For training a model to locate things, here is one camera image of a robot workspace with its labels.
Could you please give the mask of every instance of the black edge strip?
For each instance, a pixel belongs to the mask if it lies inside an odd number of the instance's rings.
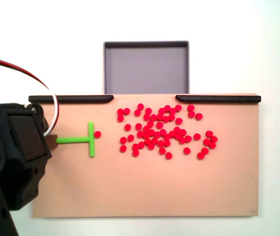
[[[180,102],[204,103],[258,103],[261,96],[230,96],[230,95],[176,95]]]
[[[59,95],[60,104],[70,103],[108,103],[114,99],[113,95]],[[29,96],[29,102],[33,103],[53,103],[52,96]]]
[[[188,41],[104,42],[104,48],[171,48],[188,47],[188,44]]]

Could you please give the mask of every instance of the tan board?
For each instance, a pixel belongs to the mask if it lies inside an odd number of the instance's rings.
[[[141,118],[133,115],[138,103],[152,108],[177,104],[181,128],[193,136],[180,145],[172,140],[166,160],[158,148],[140,150],[132,156],[131,146],[119,151],[119,139],[133,134]],[[87,136],[87,123],[94,122],[102,133],[95,140],[95,157],[89,157],[88,144],[59,144],[52,150],[46,174],[33,201],[34,217],[127,217],[127,216],[252,216],[258,215],[258,104],[194,104],[203,119],[188,117],[188,104],[175,95],[115,95],[106,104],[61,104],[59,121],[53,133],[59,137]],[[117,109],[130,108],[122,123]],[[43,105],[51,120],[54,106]],[[132,130],[124,131],[125,124]],[[167,131],[174,122],[164,125]],[[205,132],[218,137],[217,147],[203,160],[197,153],[204,147]],[[189,147],[189,155],[183,148]]]

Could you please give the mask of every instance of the white background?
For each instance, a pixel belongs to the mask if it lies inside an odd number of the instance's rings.
[[[0,1],[0,59],[57,94],[103,93],[103,42],[189,40],[191,93],[255,92],[260,103],[258,217],[33,219],[21,236],[280,235],[280,3],[266,1]],[[0,67],[0,102],[48,94]]]

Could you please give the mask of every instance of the red bead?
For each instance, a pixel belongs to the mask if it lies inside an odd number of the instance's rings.
[[[198,157],[199,160],[202,160],[204,158],[204,154],[202,152],[199,152],[197,154],[197,157]]]
[[[218,138],[216,136],[211,137],[211,142],[216,143],[218,141]]]
[[[159,150],[159,152],[160,152],[160,154],[162,154],[162,155],[163,155],[163,154],[166,152],[166,150],[165,150],[165,148],[164,148],[164,147],[161,147],[161,148],[160,148],[160,150]]]
[[[125,137],[120,138],[120,143],[121,144],[125,144],[126,142],[127,142],[127,138],[125,138]]]
[[[164,141],[164,146],[169,147],[170,146],[170,141],[169,140],[165,140]]]
[[[140,110],[135,110],[135,116],[140,116],[141,115],[141,111]]]
[[[148,147],[149,147],[150,150],[153,150],[154,149],[154,144],[149,144]]]
[[[204,139],[203,143],[204,143],[204,145],[209,146],[211,141],[209,139]]]
[[[134,151],[132,152],[132,155],[133,155],[134,157],[137,157],[137,156],[139,155],[139,151],[138,151],[138,150],[134,150]]]
[[[139,131],[137,132],[137,137],[138,137],[138,138],[142,138],[142,137],[143,137],[143,132],[142,132],[141,130],[139,130]]]
[[[176,113],[176,109],[175,109],[175,108],[171,108],[170,111],[169,111],[169,113],[171,113],[171,114],[174,115],[174,114]]]
[[[120,146],[120,151],[125,152],[127,150],[127,147],[125,145]]]
[[[177,112],[179,112],[179,111],[181,110],[181,105],[179,105],[179,104],[176,105],[176,106],[175,106],[175,110],[176,110]]]
[[[117,116],[117,120],[119,122],[122,122],[124,120],[124,117],[122,115]]]
[[[150,120],[150,114],[144,114],[143,118],[144,120]]]
[[[138,144],[133,144],[132,145],[132,150],[138,150],[139,149],[139,145]]]
[[[170,121],[175,120],[175,116],[174,116],[173,114],[170,114],[170,115],[168,116],[168,118],[169,118]]]
[[[189,142],[191,142],[192,137],[191,137],[190,135],[187,135],[187,136],[185,137],[185,139],[186,139],[186,142],[189,143]]]
[[[163,116],[163,122],[166,123],[166,122],[168,122],[168,121],[169,121],[168,116]]]
[[[153,125],[154,125],[153,121],[149,120],[148,121],[148,126],[151,128],[151,127],[153,127]]]
[[[131,135],[128,135],[128,141],[129,142],[132,142],[134,140],[134,136],[131,134]]]
[[[185,136],[187,134],[187,131],[185,129],[180,130],[181,136]]]
[[[180,144],[184,144],[186,142],[186,139],[184,137],[181,137],[179,139]]]
[[[138,109],[139,109],[139,110],[142,110],[143,108],[144,108],[144,105],[143,105],[142,103],[139,103],[139,104],[138,104]]]
[[[146,114],[151,114],[152,113],[152,109],[148,107],[147,109],[145,109],[145,113]]]
[[[203,115],[201,113],[197,113],[196,114],[196,119],[201,120],[203,117]]]
[[[154,133],[154,137],[155,138],[159,138],[161,136],[161,133],[159,132],[159,131],[156,131],[155,133]]]
[[[166,157],[167,160],[170,160],[173,157],[173,155],[170,152],[167,152],[165,154],[165,157]]]
[[[145,132],[145,133],[143,134],[143,137],[144,137],[145,139],[148,139],[148,138],[150,137],[150,135],[149,135],[148,132]]]
[[[100,132],[100,131],[96,131],[96,132],[94,133],[94,137],[95,137],[96,139],[98,139],[99,137],[101,137],[101,132]]]
[[[166,105],[166,106],[164,107],[164,109],[165,109],[166,112],[169,112],[169,111],[170,111],[170,106],[169,106],[169,105]]]
[[[163,140],[158,141],[158,146],[163,147],[164,146],[164,141]]]
[[[205,132],[205,135],[211,138],[213,136],[213,132],[208,130],[207,132]]]
[[[181,124],[183,122],[183,119],[182,118],[177,118],[176,119],[176,124]]]
[[[176,126],[176,127],[174,128],[174,131],[175,131],[175,133],[179,133],[179,132],[180,132],[180,128]]]
[[[141,130],[141,128],[142,128],[142,124],[140,123],[136,124],[136,130]]]
[[[181,135],[180,135],[180,133],[178,133],[178,134],[176,134],[176,135],[175,135],[175,139],[178,139],[178,140],[180,140],[180,138],[181,138]]]
[[[184,148],[184,153],[185,153],[186,155],[188,155],[188,154],[190,153],[189,147],[185,147],[185,148]]]
[[[163,115],[162,114],[158,114],[156,117],[157,117],[158,120],[163,120]]]
[[[126,125],[125,125],[125,130],[126,130],[126,131],[129,131],[130,129],[131,129],[131,125],[130,125],[130,124],[126,124]]]
[[[164,135],[166,135],[166,130],[164,130],[164,129],[161,129],[161,130],[160,130],[160,134],[161,134],[161,136],[164,136]]]
[[[157,138],[153,138],[153,139],[152,139],[152,143],[153,143],[154,145],[156,145],[156,144],[158,143],[158,139],[157,139]]]
[[[194,135],[194,139],[199,140],[200,138],[201,138],[201,135],[199,135],[199,134]]]
[[[144,142],[142,142],[142,141],[141,141],[141,142],[139,142],[139,144],[138,144],[139,149],[144,148],[144,145],[145,145],[145,144],[144,144]]]
[[[175,133],[175,131],[170,131],[170,132],[169,132],[169,135],[170,135],[171,138],[174,138],[175,135],[176,135],[176,133]]]
[[[117,114],[119,114],[119,115],[124,114],[124,110],[123,110],[123,109],[121,109],[121,108],[119,108],[119,109],[117,110]]]
[[[156,121],[156,119],[157,119],[157,116],[156,116],[155,114],[152,114],[152,115],[151,115],[151,120],[152,120],[152,121]]]
[[[161,129],[162,127],[163,127],[163,123],[162,122],[157,122],[156,123],[156,127],[158,128],[158,129]]]
[[[190,118],[194,118],[194,117],[195,117],[195,112],[193,112],[193,111],[189,112],[189,113],[188,113],[188,116],[189,116]]]
[[[165,113],[165,109],[164,108],[160,108],[159,109],[159,113],[163,115]]]
[[[217,146],[217,145],[216,145],[215,143],[210,143],[210,145],[209,145],[209,147],[210,147],[211,149],[215,149],[216,146]]]
[[[129,108],[125,108],[125,109],[124,109],[124,114],[125,114],[125,115],[129,115],[129,113],[130,113],[130,109],[129,109]]]
[[[164,140],[169,140],[170,139],[170,135],[169,134],[165,134],[164,135]]]
[[[150,129],[150,130],[149,130],[149,135],[150,135],[150,136],[154,136],[154,134],[155,134],[154,129]]]
[[[207,149],[206,147],[204,147],[203,149],[201,149],[201,152],[206,155],[209,153],[209,149]]]
[[[194,106],[194,105],[189,105],[189,106],[188,106],[188,111],[191,111],[191,112],[192,112],[194,109],[195,109],[195,106]]]

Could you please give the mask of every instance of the red ball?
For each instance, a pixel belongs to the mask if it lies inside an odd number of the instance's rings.
[[[143,105],[142,103],[139,103],[139,104],[138,104],[138,109],[139,109],[139,110],[142,110],[143,108],[144,108],[144,105]]]
[[[202,159],[204,158],[204,155],[203,155],[202,152],[199,152],[199,153],[197,154],[197,157],[198,157],[199,160],[202,160]]]
[[[151,114],[152,113],[152,109],[148,107],[147,109],[145,109],[145,113],[146,114]]]
[[[164,147],[161,147],[161,148],[160,148],[160,150],[159,150],[159,152],[160,152],[160,154],[162,154],[162,155],[163,155],[163,154],[166,152],[166,150],[165,150],[165,148],[164,148]]]
[[[125,113],[125,115],[129,115],[130,109],[129,109],[129,108],[125,108],[125,109],[124,109],[124,113]]]
[[[182,118],[177,118],[177,119],[176,119],[176,123],[177,123],[177,124],[181,124],[182,122],[183,122],[183,119],[182,119]]]
[[[124,114],[124,110],[123,110],[123,109],[121,109],[121,108],[119,108],[119,109],[117,110],[117,114],[119,114],[119,115]]]
[[[140,116],[141,115],[141,111],[140,110],[135,110],[135,116]]]
[[[124,120],[123,115],[119,115],[119,116],[117,116],[117,120],[118,120],[119,122],[122,122],[122,121]]]
[[[125,125],[125,130],[126,130],[126,131],[129,131],[130,129],[131,129],[131,125],[130,125],[130,124],[126,124],[126,125]]]
[[[199,140],[200,138],[201,138],[201,135],[200,135],[200,134],[195,134],[195,135],[194,135],[194,139]]]
[[[152,114],[152,115],[151,115],[151,120],[152,120],[152,121],[156,121],[156,119],[157,119],[157,116],[156,116],[155,114]]]
[[[165,154],[165,157],[166,157],[167,160],[170,160],[173,157],[173,155],[170,152],[167,152]]]
[[[165,109],[166,112],[169,112],[169,111],[170,111],[170,105],[166,105],[166,106],[164,107],[164,109]]]
[[[170,141],[169,140],[165,140],[164,141],[164,146],[169,147],[170,146]]]
[[[156,127],[158,128],[158,129],[161,129],[162,127],[163,127],[163,123],[162,122],[157,122],[156,123]]]
[[[142,132],[141,130],[139,130],[139,131],[137,132],[137,137],[138,137],[138,138],[142,138],[142,137],[143,137],[143,132]]]
[[[125,144],[126,142],[127,142],[127,138],[125,138],[125,137],[120,138],[120,143],[121,144]]]
[[[135,137],[131,134],[131,135],[128,135],[127,139],[128,139],[129,142],[132,142],[134,140],[134,138]]]
[[[209,139],[204,139],[203,143],[204,143],[204,145],[209,146],[211,141]]]
[[[210,143],[210,145],[209,145],[209,147],[210,147],[211,149],[215,149],[216,146],[217,146],[217,145],[216,145],[215,143]]]
[[[181,110],[181,105],[179,105],[179,104],[176,105],[176,106],[175,106],[175,110],[179,112],[179,111]]]
[[[159,113],[163,115],[165,113],[165,109],[164,108],[160,108],[159,109]]]
[[[187,135],[187,136],[185,137],[185,139],[186,139],[186,142],[189,143],[189,142],[191,142],[192,137],[191,137],[190,135]]]
[[[127,147],[125,145],[120,146],[120,151],[125,152],[127,150]]]
[[[203,115],[201,113],[197,113],[196,114],[196,119],[201,120],[203,117]]]
[[[133,155],[134,157],[137,157],[137,156],[139,155],[139,151],[138,151],[138,150],[134,150],[134,151],[132,152],[132,155]]]
[[[96,139],[98,139],[99,137],[101,137],[101,132],[100,132],[100,131],[96,131],[96,132],[94,133],[94,137],[95,137]]]
[[[185,148],[184,148],[184,153],[185,153],[186,155],[188,155],[188,154],[190,153],[189,147],[185,147]]]
[[[204,147],[203,149],[201,149],[201,152],[206,155],[209,153],[209,149],[207,149],[206,147]]]
[[[194,117],[195,117],[195,112],[193,112],[193,111],[189,112],[189,113],[188,113],[188,116],[189,116],[190,118],[194,118]]]
[[[136,124],[136,130],[141,130],[141,128],[142,128],[142,124],[140,123]]]
[[[211,142],[216,143],[218,141],[218,138],[216,136],[211,137]]]
[[[208,130],[207,132],[205,132],[205,135],[211,138],[213,136],[213,132]]]

